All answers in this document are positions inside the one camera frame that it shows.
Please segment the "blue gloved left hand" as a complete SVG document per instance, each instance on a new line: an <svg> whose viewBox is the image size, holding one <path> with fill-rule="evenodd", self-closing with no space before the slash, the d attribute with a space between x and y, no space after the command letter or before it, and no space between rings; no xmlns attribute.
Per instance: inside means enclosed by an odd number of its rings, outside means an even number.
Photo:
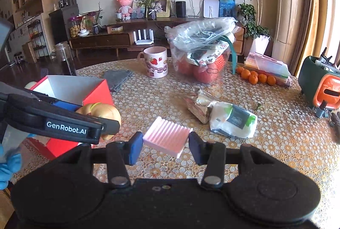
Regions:
<svg viewBox="0 0 340 229"><path fill-rule="evenodd" d="M20 171L23 164L22 155L20 149L17 148L14 153L6 158L5 163L1 163L0 174L0 189L1 191L6 189L12 175Z"/></svg>

